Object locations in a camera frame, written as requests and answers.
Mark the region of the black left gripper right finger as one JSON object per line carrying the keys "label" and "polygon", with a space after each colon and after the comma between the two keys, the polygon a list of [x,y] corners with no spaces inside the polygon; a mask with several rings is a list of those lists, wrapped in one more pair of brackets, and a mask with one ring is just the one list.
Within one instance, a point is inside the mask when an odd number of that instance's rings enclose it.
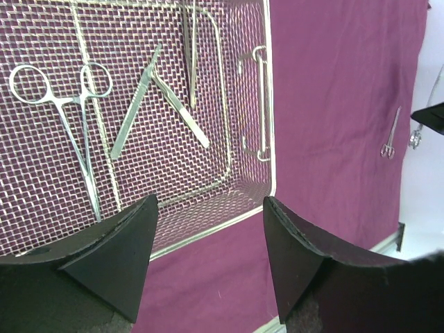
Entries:
{"label": "black left gripper right finger", "polygon": [[404,261],[353,245],[278,199],[263,202],[280,322],[288,332],[442,332],[443,253]]}

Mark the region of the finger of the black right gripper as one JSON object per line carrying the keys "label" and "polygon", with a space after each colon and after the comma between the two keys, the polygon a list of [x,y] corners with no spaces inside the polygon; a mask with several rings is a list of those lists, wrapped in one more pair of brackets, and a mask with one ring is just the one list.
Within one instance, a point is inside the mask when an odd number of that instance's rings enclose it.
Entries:
{"label": "finger of the black right gripper", "polygon": [[417,110],[411,118],[441,135],[444,134],[444,103]]}

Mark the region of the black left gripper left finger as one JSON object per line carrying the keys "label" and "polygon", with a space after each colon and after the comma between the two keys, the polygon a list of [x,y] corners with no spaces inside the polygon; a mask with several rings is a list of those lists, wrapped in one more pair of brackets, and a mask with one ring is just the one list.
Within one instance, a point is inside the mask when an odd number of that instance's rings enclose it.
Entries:
{"label": "black left gripper left finger", "polygon": [[76,234],[3,256],[1,331],[131,331],[158,215],[149,195]]}

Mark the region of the steel scissors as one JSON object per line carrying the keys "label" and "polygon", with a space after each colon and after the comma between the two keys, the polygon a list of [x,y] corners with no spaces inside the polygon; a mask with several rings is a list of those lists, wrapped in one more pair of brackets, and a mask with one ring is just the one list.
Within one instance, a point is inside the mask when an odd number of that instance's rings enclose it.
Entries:
{"label": "steel scissors", "polygon": [[411,119],[418,123],[418,127],[413,130],[409,138],[409,147],[416,150],[422,141],[422,130],[424,127],[443,135],[443,102],[433,105],[432,99],[438,87],[443,80],[443,66],[441,66],[438,75],[429,94],[426,107],[416,110],[411,114]]}

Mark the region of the purple cloth wrap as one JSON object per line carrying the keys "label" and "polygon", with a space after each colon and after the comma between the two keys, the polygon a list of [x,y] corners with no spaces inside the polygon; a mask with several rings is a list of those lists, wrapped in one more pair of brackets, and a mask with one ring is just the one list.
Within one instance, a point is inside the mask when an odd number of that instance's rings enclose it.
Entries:
{"label": "purple cloth wrap", "polygon": [[[278,200],[372,248],[398,228],[426,1],[272,1]],[[380,155],[396,110],[392,160]],[[256,214],[154,260],[134,332],[253,332],[276,317]]]}

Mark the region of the metal mesh instrument tray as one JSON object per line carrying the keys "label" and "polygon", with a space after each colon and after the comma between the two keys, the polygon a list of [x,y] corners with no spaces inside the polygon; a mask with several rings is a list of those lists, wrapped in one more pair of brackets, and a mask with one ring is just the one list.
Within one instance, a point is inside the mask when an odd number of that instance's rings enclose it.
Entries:
{"label": "metal mesh instrument tray", "polygon": [[[157,197],[153,252],[163,256],[246,219],[276,191],[269,1],[196,1],[196,107],[189,104],[182,5],[192,1],[1,2],[1,254],[22,255]],[[121,155],[110,153],[157,45],[153,72],[210,141],[204,148],[153,81]],[[9,87],[18,65],[48,77],[57,97],[80,94],[80,70],[105,66],[113,88],[87,99],[89,149],[101,209],[92,211],[56,107]],[[21,70],[26,100],[46,92]]]}

